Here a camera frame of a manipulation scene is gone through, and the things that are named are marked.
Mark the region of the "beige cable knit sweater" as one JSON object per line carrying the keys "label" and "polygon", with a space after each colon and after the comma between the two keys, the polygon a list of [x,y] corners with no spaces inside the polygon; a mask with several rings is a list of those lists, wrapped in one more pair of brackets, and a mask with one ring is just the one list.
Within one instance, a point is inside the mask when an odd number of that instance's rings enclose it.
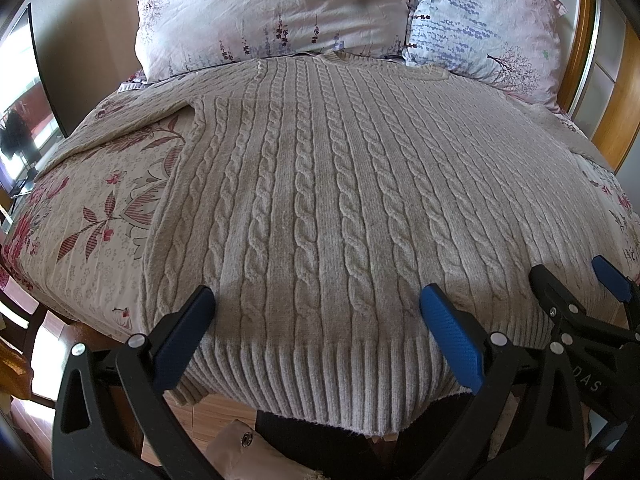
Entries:
{"label": "beige cable knit sweater", "polygon": [[53,162],[194,113],[142,256],[134,329],[200,285],[213,328],[175,388],[384,436],[456,386],[420,318],[439,285],[488,330],[540,348],[543,264],[591,314],[620,256],[577,156],[503,93],[348,54],[201,70],[111,96]]}

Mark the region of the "floral bed quilt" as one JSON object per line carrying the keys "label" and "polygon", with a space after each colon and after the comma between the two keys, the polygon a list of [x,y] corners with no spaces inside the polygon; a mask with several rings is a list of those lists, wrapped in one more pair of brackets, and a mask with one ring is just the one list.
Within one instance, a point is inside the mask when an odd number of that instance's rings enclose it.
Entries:
{"label": "floral bed quilt", "polygon": [[1,245],[2,281],[114,339],[134,330],[145,244],[194,118],[185,106],[152,122],[147,98],[99,102],[72,134],[85,149],[35,182]]}

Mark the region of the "wooden headboard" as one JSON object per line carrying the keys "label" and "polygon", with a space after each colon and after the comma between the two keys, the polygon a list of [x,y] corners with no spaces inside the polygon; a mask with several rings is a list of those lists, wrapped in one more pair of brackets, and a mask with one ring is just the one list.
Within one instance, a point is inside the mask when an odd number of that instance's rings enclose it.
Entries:
{"label": "wooden headboard", "polygon": [[618,171],[639,133],[639,35],[618,0],[560,1],[559,107]]}

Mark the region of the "right floral blue pillow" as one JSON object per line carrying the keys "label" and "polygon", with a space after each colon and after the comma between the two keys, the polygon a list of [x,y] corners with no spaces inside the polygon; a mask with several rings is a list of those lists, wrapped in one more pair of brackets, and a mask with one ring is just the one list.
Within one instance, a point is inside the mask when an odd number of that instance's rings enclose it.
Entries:
{"label": "right floral blue pillow", "polygon": [[402,56],[554,110],[565,13],[560,0],[416,0]]}

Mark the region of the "dark television screen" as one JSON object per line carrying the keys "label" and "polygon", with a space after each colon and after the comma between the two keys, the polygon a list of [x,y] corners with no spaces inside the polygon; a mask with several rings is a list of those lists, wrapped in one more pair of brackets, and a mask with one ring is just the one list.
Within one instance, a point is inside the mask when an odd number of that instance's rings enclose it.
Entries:
{"label": "dark television screen", "polygon": [[32,186],[65,132],[40,77],[26,6],[1,40],[1,188],[14,197]]}

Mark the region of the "left floral pink pillow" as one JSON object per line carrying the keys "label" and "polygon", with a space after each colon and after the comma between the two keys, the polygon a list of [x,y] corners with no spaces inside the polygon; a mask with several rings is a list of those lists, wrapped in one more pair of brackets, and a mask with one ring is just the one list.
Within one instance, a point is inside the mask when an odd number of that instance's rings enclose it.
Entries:
{"label": "left floral pink pillow", "polygon": [[396,58],[411,0],[137,0],[136,55],[157,82],[251,58]]}

